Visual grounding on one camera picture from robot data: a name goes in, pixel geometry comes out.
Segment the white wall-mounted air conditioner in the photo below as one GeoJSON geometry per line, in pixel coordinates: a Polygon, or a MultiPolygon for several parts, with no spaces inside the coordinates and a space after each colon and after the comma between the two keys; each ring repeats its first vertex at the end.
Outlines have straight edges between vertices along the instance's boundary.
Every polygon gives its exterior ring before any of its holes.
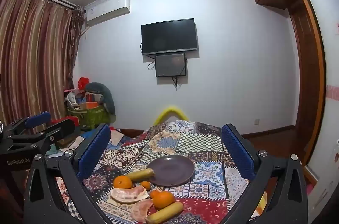
{"type": "Polygon", "coordinates": [[[130,12],[130,0],[108,0],[90,8],[87,12],[89,26],[107,21],[130,12]]]}

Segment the dark round plate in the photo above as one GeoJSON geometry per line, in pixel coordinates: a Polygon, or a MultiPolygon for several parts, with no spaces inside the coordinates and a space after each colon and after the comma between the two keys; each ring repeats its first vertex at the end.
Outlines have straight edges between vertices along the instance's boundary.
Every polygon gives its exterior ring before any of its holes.
{"type": "Polygon", "coordinates": [[[180,155],[163,156],[150,162],[147,168],[154,170],[151,183],[163,187],[179,186],[186,183],[194,174],[194,163],[180,155]]]}

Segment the orange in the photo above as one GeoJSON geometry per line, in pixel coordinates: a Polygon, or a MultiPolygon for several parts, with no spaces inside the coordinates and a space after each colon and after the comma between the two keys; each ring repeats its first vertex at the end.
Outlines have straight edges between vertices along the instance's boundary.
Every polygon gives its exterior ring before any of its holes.
{"type": "Polygon", "coordinates": [[[156,196],[158,193],[159,193],[160,191],[158,191],[158,190],[152,190],[151,192],[150,192],[150,198],[154,198],[154,196],[156,196]]]}
{"type": "Polygon", "coordinates": [[[113,181],[113,187],[117,189],[130,189],[133,187],[132,180],[125,175],[117,176],[113,181]]]}
{"type": "Polygon", "coordinates": [[[163,209],[174,202],[174,195],[169,191],[161,191],[153,198],[153,204],[157,209],[163,209]]]}
{"type": "Polygon", "coordinates": [[[150,190],[150,182],[142,181],[140,185],[142,185],[145,189],[150,190]]]}

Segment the small black monitor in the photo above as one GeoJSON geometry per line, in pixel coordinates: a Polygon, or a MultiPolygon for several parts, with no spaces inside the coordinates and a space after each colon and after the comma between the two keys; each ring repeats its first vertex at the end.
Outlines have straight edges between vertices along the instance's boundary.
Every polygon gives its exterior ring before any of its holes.
{"type": "Polygon", "coordinates": [[[155,56],[155,76],[180,77],[186,75],[186,55],[184,53],[172,53],[155,56]]]}
{"type": "Polygon", "coordinates": [[[198,49],[193,18],[142,25],[141,41],[143,55],[198,49]]]}

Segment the green basket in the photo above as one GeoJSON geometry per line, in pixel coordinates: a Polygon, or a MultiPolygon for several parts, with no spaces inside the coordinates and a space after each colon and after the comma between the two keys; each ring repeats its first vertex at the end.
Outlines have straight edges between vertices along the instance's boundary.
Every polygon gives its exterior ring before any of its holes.
{"type": "Polygon", "coordinates": [[[67,111],[68,115],[78,117],[80,129],[95,129],[101,123],[110,124],[111,122],[109,113],[102,105],[81,111],[70,109],[67,111]]]}

